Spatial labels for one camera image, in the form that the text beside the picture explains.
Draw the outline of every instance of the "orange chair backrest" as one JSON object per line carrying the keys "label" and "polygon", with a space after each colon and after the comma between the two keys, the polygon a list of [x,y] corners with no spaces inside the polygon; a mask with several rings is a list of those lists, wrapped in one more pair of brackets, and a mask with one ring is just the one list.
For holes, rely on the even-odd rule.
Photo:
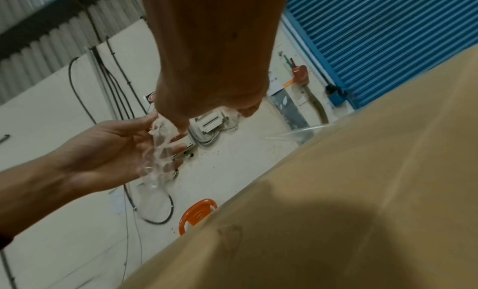
{"label": "orange chair backrest", "polygon": [[211,213],[211,206],[214,207],[214,209],[218,208],[218,205],[216,202],[214,202],[211,199],[204,199],[193,206],[191,206],[181,217],[181,220],[179,221],[179,234],[183,235],[186,231],[184,230],[184,226],[186,225],[186,222],[189,222],[191,225],[196,225],[204,219],[205,217],[208,216],[208,214]]}

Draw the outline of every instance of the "left hand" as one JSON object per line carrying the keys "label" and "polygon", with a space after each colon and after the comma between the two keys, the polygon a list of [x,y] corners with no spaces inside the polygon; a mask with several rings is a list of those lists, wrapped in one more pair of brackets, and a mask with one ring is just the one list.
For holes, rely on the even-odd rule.
{"label": "left hand", "polygon": [[[157,113],[123,121],[105,121],[73,137],[48,154],[50,162],[66,174],[66,185],[81,193],[113,189],[139,178],[143,154],[153,146],[148,131]],[[172,147],[170,156],[187,146]],[[177,169],[182,160],[173,162]]]}

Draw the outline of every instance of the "corrugated metal wall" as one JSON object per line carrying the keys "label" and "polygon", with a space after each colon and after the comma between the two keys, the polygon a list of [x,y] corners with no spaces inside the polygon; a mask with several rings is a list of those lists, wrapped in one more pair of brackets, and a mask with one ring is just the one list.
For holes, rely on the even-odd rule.
{"label": "corrugated metal wall", "polygon": [[478,0],[289,0],[287,7],[359,106],[478,43]]}
{"label": "corrugated metal wall", "polygon": [[[48,0],[0,0],[0,32]],[[141,0],[99,0],[88,8],[101,37],[113,36],[144,15]],[[0,62],[0,105],[68,65],[97,39],[85,12]]]}

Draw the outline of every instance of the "blue roller shutter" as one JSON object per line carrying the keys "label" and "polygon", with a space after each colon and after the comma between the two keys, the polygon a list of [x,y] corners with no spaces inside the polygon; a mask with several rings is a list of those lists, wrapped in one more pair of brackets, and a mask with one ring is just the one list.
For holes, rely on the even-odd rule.
{"label": "blue roller shutter", "polygon": [[478,0],[288,0],[286,16],[359,107],[478,43]]}

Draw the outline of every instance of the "cardboard box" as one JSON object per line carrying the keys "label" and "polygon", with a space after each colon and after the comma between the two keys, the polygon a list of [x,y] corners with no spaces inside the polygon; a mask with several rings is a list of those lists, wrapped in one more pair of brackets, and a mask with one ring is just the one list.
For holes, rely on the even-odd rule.
{"label": "cardboard box", "polygon": [[314,137],[121,288],[478,288],[478,48]]}

